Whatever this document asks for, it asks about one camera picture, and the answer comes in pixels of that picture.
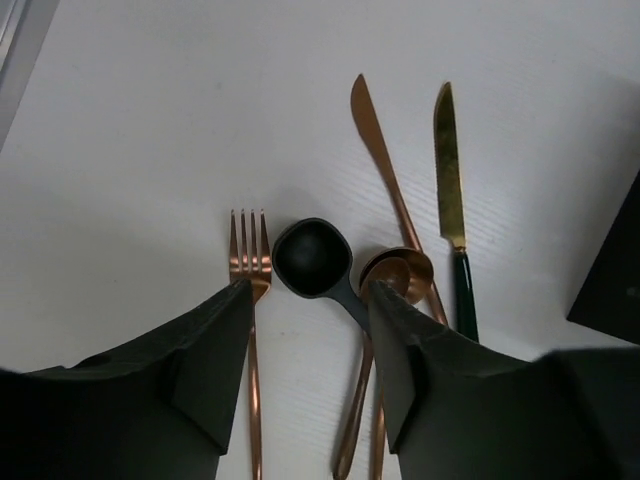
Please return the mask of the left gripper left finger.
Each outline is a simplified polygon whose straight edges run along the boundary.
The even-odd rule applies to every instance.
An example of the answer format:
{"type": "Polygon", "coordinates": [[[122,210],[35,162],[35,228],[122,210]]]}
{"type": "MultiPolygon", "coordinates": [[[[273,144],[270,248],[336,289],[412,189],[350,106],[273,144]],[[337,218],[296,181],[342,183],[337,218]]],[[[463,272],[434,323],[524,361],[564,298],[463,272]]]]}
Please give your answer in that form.
{"type": "Polygon", "coordinates": [[[250,326],[241,280],[72,367],[1,373],[5,479],[212,479],[229,448],[250,326]]]}

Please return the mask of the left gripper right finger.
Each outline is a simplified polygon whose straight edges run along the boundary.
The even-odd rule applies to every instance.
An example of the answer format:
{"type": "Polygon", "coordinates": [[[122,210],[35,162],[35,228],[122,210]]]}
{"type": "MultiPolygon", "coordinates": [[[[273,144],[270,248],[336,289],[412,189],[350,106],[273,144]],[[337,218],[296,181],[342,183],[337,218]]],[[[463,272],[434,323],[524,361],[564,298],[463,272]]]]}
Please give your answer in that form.
{"type": "Polygon", "coordinates": [[[369,288],[390,451],[405,479],[635,479],[639,351],[523,361],[369,288]]]}

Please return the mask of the copper fork long handle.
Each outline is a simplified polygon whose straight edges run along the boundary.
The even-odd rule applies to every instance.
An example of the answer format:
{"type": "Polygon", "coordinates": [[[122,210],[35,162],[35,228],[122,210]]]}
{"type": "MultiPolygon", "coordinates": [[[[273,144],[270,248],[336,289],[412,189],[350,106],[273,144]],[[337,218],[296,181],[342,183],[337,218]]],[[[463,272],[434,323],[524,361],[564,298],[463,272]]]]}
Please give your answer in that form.
{"type": "Polygon", "coordinates": [[[272,259],[268,239],[266,218],[260,210],[260,228],[257,228],[255,211],[247,215],[240,210],[240,235],[237,235],[236,212],[231,211],[229,244],[229,279],[233,283],[246,279],[252,289],[252,321],[249,331],[248,361],[248,408],[252,478],[263,478],[261,392],[257,352],[255,306],[270,290],[272,284],[272,259]]]}

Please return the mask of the black spoon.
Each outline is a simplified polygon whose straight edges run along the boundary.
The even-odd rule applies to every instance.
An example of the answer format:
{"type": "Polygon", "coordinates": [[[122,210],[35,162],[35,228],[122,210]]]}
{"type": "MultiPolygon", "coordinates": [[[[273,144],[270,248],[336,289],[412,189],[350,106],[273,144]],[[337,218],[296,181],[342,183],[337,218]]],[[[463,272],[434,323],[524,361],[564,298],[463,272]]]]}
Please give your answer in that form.
{"type": "Polygon", "coordinates": [[[289,290],[306,299],[336,301],[369,334],[366,306],[350,282],[352,264],[347,240],[322,218],[306,218],[289,225],[273,247],[272,266],[289,290]]]}

